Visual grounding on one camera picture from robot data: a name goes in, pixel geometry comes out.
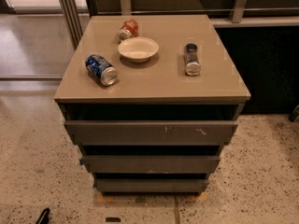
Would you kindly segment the orange soda can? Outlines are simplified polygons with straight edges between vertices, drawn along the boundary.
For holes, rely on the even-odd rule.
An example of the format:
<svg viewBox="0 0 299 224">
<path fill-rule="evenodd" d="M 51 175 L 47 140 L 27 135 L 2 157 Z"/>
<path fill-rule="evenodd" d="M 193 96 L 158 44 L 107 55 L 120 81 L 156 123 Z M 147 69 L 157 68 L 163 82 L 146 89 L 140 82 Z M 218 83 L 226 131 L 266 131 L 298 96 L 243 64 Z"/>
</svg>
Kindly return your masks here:
<svg viewBox="0 0 299 224">
<path fill-rule="evenodd" d="M 134 37 L 137 31 L 138 23 L 133 19 L 126 20 L 118 31 L 118 38 L 122 42 L 123 40 Z"/>
</svg>

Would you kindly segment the grey bottom drawer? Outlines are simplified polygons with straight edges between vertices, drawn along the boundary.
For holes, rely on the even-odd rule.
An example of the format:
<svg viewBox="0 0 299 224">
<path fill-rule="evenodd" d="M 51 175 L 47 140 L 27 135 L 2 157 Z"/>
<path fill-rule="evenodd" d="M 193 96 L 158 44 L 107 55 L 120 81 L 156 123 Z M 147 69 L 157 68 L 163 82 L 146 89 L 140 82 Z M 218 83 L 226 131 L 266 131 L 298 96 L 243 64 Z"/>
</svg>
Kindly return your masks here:
<svg viewBox="0 0 299 224">
<path fill-rule="evenodd" d="M 202 192 L 207 179 L 97 179 L 96 187 L 101 192 Z"/>
</svg>

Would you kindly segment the grey drawer cabinet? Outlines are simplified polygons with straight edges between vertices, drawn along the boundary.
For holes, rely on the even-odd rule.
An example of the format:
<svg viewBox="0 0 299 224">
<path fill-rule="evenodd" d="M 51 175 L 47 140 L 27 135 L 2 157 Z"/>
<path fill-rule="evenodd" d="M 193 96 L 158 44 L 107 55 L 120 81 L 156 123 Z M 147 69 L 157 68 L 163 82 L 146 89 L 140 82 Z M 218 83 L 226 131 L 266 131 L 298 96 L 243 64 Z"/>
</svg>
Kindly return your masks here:
<svg viewBox="0 0 299 224">
<path fill-rule="evenodd" d="M 236 121 L 250 93 L 205 15 L 138 16 L 139 33 L 156 41 L 158 53 L 135 64 L 118 52 L 124 17 L 92 17 L 54 95 L 65 121 Z M 184 48 L 193 43 L 201 64 L 197 76 L 185 73 Z M 103 86 L 85 60 L 97 54 L 118 71 Z M 83 156 L 218 156 L 228 143 L 195 146 L 76 145 Z M 91 173 L 97 179 L 207 179 L 200 174 Z"/>
</svg>

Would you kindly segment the black object on floor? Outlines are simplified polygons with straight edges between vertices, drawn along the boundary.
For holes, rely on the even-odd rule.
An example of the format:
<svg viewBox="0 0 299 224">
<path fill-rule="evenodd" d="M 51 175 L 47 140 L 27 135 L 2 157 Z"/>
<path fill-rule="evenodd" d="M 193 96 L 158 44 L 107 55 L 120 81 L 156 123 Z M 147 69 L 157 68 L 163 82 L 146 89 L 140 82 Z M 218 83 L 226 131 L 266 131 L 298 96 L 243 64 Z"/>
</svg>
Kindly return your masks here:
<svg viewBox="0 0 299 224">
<path fill-rule="evenodd" d="M 45 208 L 41 212 L 36 224 L 48 224 L 49 220 L 50 220 L 50 210 L 49 208 Z"/>
</svg>

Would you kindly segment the metal railing frame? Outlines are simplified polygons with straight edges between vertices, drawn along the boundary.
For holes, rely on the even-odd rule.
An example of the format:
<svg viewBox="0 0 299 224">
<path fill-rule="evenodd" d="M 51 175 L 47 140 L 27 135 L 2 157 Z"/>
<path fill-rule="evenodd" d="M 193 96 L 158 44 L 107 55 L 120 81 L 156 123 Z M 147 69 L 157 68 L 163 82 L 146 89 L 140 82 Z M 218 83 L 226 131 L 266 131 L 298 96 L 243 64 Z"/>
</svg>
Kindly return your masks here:
<svg viewBox="0 0 299 224">
<path fill-rule="evenodd" d="M 89 16 L 204 14 L 217 28 L 299 25 L 299 0 L 83 0 Z M 75 0 L 59 0 L 72 43 L 83 31 Z"/>
</svg>

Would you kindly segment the dark object right edge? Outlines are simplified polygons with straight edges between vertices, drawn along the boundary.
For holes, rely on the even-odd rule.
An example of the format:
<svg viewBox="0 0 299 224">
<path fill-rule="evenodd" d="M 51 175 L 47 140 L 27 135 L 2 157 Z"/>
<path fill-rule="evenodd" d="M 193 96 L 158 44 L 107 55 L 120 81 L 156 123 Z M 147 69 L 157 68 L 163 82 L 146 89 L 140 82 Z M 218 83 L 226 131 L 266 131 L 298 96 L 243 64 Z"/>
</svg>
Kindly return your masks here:
<svg viewBox="0 0 299 224">
<path fill-rule="evenodd" d="M 289 121 L 294 122 L 298 116 L 299 116 L 299 105 L 289 115 Z"/>
</svg>

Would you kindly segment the grey drawer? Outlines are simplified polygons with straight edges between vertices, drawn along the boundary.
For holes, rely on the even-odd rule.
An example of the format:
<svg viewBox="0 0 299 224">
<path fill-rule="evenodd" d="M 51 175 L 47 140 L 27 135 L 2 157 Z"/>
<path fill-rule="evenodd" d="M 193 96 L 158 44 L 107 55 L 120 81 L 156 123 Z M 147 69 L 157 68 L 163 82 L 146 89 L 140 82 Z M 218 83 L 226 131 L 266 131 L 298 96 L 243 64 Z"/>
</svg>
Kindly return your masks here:
<svg viewBox="0 0 299 224">
<path fill-rule="evenodd" d="M 200 174 L 212 173 L 218 156 L 83 156 L 90 173 L 115 174 Z"/>
<path fill-rule="evenodd" d="M 64 126 L 76 145 L 195 146 L 229 143 L 237 122 L 69 120 Z"/>
<path fill-rule="evenodd" d="M 96 187 L 101 192 L 202 192 L 207 179 L 97 179 Z"/>
</svg>

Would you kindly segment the blue soda can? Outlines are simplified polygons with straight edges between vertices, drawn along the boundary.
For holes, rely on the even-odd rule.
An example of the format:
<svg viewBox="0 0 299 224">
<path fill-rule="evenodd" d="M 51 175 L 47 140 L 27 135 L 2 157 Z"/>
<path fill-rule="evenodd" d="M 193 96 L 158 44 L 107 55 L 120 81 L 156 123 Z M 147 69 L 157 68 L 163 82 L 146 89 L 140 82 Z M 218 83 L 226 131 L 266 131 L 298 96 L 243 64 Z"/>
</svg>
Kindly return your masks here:
<svg viewBox="0 0 299 224">
<path fill-rule="evenodd" d="M 118 80 L 117 69 L 104 57 L 93 54 L 86 58 L 88 72 L 103 86 L 113 85 Z"/>
</svg>

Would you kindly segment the grey top drawer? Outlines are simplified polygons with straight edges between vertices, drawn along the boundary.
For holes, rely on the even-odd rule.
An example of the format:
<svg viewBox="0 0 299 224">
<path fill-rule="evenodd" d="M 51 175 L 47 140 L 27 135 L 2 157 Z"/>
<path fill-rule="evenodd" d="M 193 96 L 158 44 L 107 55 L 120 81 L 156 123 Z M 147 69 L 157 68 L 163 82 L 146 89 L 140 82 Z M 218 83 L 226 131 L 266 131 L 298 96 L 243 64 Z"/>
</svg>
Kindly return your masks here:
<svg viewBox="0 0 299 224">
<path fill-rule="evenodd" d="M 64 126 L 76 145 L 195 146 L 229 143 L 237 122 L 69 120 Z"/>
</svg>

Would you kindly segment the dark slim energy can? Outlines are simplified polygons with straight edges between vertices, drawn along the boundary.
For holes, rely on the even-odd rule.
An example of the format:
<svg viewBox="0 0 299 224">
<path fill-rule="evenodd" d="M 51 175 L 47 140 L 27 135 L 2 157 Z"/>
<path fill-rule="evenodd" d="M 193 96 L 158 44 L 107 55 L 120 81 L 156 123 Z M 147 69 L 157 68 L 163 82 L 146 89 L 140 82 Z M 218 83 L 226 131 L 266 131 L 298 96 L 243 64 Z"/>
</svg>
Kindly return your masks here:
<svg viewBox="0 0 299 224">
<path fill-rule="evenodd" d="M 187 44 L 184 48 L 185 73 L 188 76 L 197 76 L 200 73 L 201 64 L 198 60 L 197 50 L 197 46 L 193 43 Z"/>
</svg>

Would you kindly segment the white ceramic bowl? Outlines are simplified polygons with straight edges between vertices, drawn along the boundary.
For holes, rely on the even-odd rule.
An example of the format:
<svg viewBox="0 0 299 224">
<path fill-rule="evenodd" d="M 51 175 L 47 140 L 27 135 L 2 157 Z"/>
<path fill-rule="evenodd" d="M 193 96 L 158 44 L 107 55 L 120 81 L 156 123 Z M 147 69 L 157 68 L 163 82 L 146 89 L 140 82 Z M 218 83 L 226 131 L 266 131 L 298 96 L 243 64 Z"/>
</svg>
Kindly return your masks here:
<svg viewBox="0 0 299 224">
<path fill-rule="evenodd" d="M 118 46 L 121 56 L 133 63 L 148 61 L 159 50 L 159 45 L 147 37 L 133 37 L 122 41 Z"/>
</svg>

